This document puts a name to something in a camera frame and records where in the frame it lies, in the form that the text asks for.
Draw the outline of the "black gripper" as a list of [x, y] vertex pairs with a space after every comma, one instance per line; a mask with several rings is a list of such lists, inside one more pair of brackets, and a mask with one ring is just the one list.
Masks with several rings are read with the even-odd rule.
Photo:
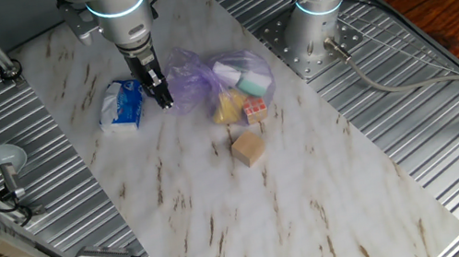
[[169, 92], [166, 78], [161, 73], [153, 42], [145, 41], [137, 46], [122, 45], [120, 52], [124, 56], [133, 77], [142, 83], [145, 94], [156, 99], [162, 109], [171, 108], [174, 103], [173, 98]]

